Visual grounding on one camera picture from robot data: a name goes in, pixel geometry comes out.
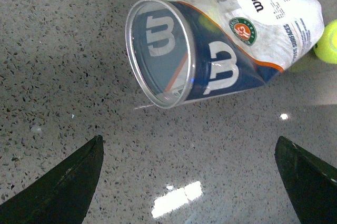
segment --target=crushed tennis ball can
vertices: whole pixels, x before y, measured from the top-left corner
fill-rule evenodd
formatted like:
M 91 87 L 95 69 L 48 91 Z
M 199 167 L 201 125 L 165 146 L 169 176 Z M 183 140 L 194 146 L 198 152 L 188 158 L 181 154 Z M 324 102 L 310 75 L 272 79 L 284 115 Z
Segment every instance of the crushed tennis ball can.
M 139 85 L 171 108 L 265 85 L 323 30 L 317 0 L 140 0 L 125 38 Z

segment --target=tennis ball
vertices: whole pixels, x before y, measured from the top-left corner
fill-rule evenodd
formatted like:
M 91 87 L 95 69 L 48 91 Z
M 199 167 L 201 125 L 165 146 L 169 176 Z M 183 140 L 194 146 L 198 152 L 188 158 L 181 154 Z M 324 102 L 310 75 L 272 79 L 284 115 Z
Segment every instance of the tennis ball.
M 337 20 L 326 25 L 322 37 L 314 46 L 314 51 L 320 60 L 337 64 Z
M 198 18 L 199 23 L 204 26 L 206 29 L 213 33 L 220 33 L 221 30 L 215 26 L 206 16 L 200 15 Z
M 311 66 L 313 66 L 315 64 L 315 60 L 317 61 L 318 59 L 316 57 L 312 58 L 309 55 L 305 55 L 300 60 L 298 60 L 297 62 L 295 62 L 295 64 L 293 64 L 287 70 L 287 72 L 291 72 L 291 73 L 300 73 L 300 72 L 303 72 L 303 71 L 311 68 Z

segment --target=roland garros logo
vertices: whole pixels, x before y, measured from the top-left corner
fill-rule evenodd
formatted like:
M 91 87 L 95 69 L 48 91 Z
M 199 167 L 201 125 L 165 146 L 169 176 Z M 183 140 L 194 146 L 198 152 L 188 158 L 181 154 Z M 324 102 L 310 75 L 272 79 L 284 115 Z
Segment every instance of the roland garros logo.
M 242 17 L 231 19 L 230 28 L 237 38 L 248 46 L 255 42 L 256 29 L 249 20 Z

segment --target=blue label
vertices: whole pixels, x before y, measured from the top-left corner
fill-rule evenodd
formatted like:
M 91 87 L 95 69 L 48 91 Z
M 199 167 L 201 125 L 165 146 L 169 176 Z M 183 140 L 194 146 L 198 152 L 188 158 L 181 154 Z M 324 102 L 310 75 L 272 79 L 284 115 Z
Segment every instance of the blue label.
M 171 2 L 189 23 L 195 42 L 196 71 L 186 100 L 259 87 L 279 73 L 250 59 L 217 25 L 199 11 Z

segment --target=clear plastic lid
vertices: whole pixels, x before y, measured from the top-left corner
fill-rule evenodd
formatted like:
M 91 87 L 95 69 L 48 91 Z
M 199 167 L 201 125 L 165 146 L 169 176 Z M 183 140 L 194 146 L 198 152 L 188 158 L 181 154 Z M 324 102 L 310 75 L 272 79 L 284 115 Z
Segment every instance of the clear plastic lid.
M 156 105 L 184 101 L 192 87 L 193 39 L 184 17 L 170 3 L 141 0 L 126 23 L 126 43 L 134 74 Z

